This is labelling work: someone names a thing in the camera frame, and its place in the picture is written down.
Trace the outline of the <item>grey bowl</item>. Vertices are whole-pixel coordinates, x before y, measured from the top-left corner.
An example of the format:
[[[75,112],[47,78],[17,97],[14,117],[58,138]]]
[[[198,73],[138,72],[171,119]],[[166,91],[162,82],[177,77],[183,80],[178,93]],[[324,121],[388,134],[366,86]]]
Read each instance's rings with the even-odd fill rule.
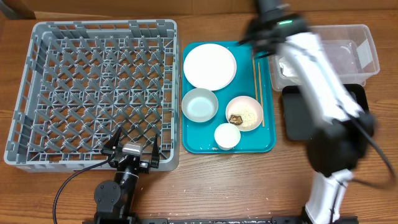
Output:
[[[204,123],[212,119],[218,111],[216,95],[204,88],[194,88],[182,99],[182,112],[196,123]]]

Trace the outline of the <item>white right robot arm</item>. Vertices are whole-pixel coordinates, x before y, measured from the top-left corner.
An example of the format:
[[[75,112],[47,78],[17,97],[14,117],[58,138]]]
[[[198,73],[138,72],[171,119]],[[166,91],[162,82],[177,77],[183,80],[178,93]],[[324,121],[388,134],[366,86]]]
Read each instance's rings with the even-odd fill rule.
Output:
[[[340,207],[353,171],[374,133],[374,118],[365,113],[340,82],[318,34],[299,14],[286,14],[280,1],[255,1],[257,17],[239,44],[250,44],[258,57],[285,58],[300,79],[316,128],[307,143],[315,171],[302,223],[357,223],[341,217]]]

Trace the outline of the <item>brown food scrap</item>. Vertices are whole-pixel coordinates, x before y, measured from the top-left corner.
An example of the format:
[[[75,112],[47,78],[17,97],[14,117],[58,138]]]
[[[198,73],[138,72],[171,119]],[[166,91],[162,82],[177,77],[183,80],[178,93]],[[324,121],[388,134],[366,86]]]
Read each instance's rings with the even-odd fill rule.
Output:
[[[240,115],[234,115],[234,114],[232,114],[232,115],[229,117],[228,122],[231,123],[231,124],[233,124],[233,125],[239,126],[239,125],[241,125],[241,124],[243,123],[243,119],[242,119],[242,117],[241,117]]]

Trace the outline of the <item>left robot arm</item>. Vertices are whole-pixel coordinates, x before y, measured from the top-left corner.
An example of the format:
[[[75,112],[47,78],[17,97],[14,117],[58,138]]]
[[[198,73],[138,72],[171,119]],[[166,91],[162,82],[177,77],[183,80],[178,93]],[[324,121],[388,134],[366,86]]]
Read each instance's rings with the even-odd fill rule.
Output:
[[[138,215],[131,211],[139,174],[148,174],[160,164],[158,135],[154,137],[151,159],[145,161],[142,144],[128,142],[119,147],[121,133],[122,129],[118,128],[101,150],[116,172],[113,180],[104,181],[95,189],[95,223],[140,223]]]

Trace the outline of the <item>white cup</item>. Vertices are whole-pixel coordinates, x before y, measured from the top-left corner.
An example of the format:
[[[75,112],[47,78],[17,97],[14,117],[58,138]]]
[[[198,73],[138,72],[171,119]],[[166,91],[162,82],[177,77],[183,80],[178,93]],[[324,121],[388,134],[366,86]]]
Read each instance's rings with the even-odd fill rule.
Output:
[[[223,123],[215,129],[214,139],[221,150],[228,151],[238,145],[240,130],[231,123]]]

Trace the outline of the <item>white tissue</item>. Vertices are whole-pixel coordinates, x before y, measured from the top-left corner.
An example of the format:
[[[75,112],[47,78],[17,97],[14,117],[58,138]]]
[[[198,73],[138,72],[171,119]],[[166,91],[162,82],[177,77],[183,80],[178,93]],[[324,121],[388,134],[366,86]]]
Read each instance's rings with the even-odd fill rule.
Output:
[[[285,59],[285,57],[280,57],[278,60],[280,74],[287,78],[296,77],[297,74],[291,64]]]

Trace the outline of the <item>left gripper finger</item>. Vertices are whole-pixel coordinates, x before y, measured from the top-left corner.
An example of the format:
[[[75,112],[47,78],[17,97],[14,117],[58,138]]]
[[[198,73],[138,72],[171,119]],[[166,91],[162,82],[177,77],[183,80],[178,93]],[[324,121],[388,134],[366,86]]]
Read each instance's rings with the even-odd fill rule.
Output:
[[[150,160],[150,167],[155,169],[159,168],[159,162],[160,162],[159,146],[157,140],[158,140],[158,134],[156,134],[154,138],[151,160]]]
[[[112,156],[116,153],[121,133],[122,133],[122,127],[119,127],[115,132],[115,134],[104,144],[101,150],[102,155]]]

